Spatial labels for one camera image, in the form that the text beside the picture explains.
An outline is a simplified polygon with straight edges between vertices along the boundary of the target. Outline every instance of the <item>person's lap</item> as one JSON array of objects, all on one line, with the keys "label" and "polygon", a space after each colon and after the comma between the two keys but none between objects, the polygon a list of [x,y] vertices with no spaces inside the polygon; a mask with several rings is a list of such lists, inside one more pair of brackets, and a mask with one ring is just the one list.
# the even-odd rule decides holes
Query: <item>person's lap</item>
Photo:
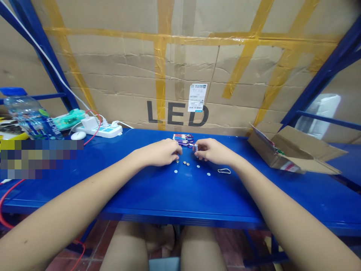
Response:
[{"label": "person's lap", "polygon": [[[187,226],[180,241],[181,270],[227,270],[211,228]],[[120,221],[100,270],[149,270],[148,253],[169,243],[164,234],[150,225]]]}]

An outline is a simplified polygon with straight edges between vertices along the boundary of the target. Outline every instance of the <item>bottle label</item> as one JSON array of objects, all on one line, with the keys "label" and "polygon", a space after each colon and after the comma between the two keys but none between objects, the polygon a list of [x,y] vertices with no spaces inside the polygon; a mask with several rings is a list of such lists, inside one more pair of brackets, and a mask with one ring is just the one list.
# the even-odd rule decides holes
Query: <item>bottle label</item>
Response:
[{"label": "bottle label", "polygon": [[10,115],[33,140],[62,140],[63,135],[45,109],[29,114],[11,110]]}]

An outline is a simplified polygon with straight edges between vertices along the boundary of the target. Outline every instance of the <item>cardboard box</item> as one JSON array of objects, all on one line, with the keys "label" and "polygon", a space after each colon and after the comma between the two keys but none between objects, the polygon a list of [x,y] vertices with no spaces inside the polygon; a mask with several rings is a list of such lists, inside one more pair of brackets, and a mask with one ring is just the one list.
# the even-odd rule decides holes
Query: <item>cardboard box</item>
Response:
[{"label": "cardboard box", "polygon": [[280,123],[261,122],[257,128],[253,127],[248,138],[248,142],[270,167],[301,174],[306,171],[341,174],[341,171],[325,162],[340,157],[347,151],[290,126],[278,132],[281,127]]},{"label": "cardboard box", "polygon": [[[329,0],[31,2],[70,87],[108,121],[231,136],[280,122],[358,17]],[[207,84],[203,112],[192,84]]]}]

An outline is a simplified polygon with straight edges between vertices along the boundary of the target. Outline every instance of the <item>white mouse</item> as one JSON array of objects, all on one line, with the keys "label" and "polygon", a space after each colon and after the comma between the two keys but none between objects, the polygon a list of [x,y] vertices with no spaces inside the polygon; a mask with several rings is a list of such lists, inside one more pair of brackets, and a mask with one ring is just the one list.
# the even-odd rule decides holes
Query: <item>white mouse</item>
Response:
[{"label": "white mouse", "polygon": [[86,132],[75,132],[71,135],[71,140],[82,140],[86,136]]}]

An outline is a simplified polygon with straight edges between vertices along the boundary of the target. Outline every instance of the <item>blue metal table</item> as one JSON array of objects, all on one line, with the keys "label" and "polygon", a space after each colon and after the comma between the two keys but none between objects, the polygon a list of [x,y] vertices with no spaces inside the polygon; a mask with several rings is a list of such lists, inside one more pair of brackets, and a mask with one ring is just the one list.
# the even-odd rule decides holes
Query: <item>blue metal table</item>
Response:
[{"label": "blue metal table", "polygon": [[[123,135],[113,139],[95,137],[84,151],[78,151],[77,160],[64,160],[63,169],[51,171],[48,179],[22,183],[9,195],[3,211],[31,213],[134,149],[172,135],[173,132],[125,129]],[[361,195],[330,176],[272,169],[243,137],[193,135],[195,140],[213,137],[242,155],[335,234],[361,236]],[[233,171],[230,175],[220,174],[217,169],[224,166],[196,160],[189,148],[183,148],[183,151],[180,163],[148,167],[134,176],[110,200],[99,217],[158,224],[266,228],[254,201]],[[189,162],[190,166],[184,165],[183,161]],[[12,183],[0,186],[0,195],[11,186]]]},{"label": "blue metal table", "polygon": [[333,143],[333,146],[348,151],[349,153],[333,159],[328,163],[342,171],[342,176],[361,187],[361,174],[359,171],[361,161],[361,145]]}]

